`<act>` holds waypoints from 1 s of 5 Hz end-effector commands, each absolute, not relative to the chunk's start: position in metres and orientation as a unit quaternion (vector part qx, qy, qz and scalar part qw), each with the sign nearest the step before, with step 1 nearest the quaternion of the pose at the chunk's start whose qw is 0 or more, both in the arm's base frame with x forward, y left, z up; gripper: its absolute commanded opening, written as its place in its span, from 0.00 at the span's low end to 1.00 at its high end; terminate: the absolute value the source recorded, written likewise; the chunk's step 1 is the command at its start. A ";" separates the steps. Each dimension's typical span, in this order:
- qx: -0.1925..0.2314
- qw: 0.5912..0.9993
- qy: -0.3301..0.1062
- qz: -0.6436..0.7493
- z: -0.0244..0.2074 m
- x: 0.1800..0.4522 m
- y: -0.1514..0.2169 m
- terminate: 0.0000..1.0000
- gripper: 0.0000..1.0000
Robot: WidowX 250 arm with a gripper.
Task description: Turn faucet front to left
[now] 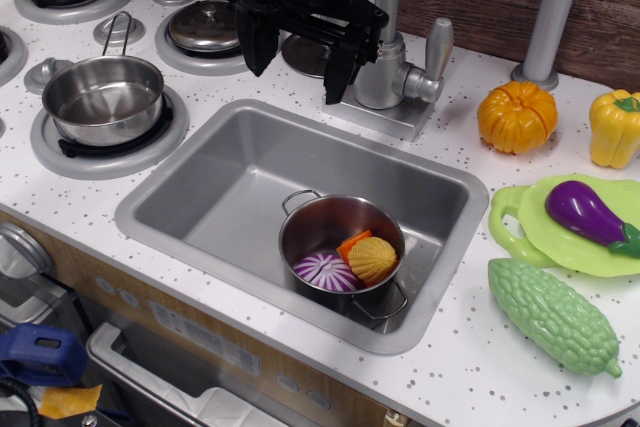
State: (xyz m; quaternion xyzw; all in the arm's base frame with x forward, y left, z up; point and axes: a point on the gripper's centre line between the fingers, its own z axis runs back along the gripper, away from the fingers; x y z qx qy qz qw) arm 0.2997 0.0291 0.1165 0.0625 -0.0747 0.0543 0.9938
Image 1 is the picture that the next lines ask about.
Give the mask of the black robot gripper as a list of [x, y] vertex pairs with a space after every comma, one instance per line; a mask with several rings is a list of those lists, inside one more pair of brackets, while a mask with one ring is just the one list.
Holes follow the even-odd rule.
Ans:
[[261, 76], [278, 53], [280, 31], [330, 47], [325, 101], [337, 104], [361, 67], [376, 61], [388, 15], [368, 0], [229, 0], [245, 64]]

